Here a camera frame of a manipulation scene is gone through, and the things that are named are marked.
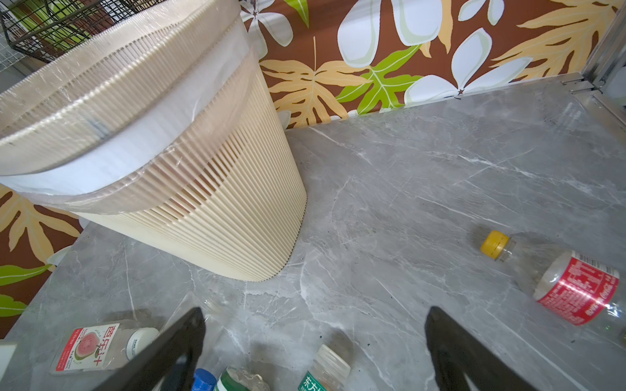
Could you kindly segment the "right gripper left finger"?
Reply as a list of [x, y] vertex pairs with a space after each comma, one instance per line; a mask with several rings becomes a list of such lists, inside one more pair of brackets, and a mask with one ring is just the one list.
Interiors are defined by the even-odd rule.
[[96, 390], [192, 389], [205, 330], [201, 308], [190, 309]]

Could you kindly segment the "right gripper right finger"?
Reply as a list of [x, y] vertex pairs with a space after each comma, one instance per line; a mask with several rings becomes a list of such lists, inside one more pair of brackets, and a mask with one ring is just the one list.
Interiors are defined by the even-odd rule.
[[425, 337], [441, 390], [535, 389], [438, 306], [427, 314]]

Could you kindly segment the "clear blue cap water bottle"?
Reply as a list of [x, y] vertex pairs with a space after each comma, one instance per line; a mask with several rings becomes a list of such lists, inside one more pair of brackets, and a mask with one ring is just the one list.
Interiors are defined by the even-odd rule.
[[214, 391], [217, 383], [218, 379], [211, 372], [197, 368], [194, 373], [192, 391]]

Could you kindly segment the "red label drink bottle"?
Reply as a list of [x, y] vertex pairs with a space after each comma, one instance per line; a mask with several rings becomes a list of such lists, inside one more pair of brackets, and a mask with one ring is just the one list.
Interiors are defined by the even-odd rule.
[[218, 391], [270, 391], [262, 376], [241, 368], [227, 367], [215, 387]]

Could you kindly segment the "guava juice bottle pink label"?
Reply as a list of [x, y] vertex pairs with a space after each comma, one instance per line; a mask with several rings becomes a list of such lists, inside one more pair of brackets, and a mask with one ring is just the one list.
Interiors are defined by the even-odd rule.
[[61, 340], [49, 373], [64, 376], [117, 370], [151, 345], [159, 333], [157, 328], [133, 320], [76, 328]]

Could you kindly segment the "white green label bottle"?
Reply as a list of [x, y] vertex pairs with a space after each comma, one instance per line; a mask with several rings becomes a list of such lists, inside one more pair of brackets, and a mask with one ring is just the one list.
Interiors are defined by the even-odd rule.
[[343, 390], [351, 366], [327, 345], [321, 345], [311, 367], [303, 376], [299, 391]]

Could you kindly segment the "clear bottle red label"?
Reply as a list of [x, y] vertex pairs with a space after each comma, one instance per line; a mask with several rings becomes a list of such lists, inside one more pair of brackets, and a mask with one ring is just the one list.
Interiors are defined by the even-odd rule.
[[505, 264], [520, 289], [577, 327], [625, 347], [625, 273], [529, 233], [491, 231], [481, 252]]

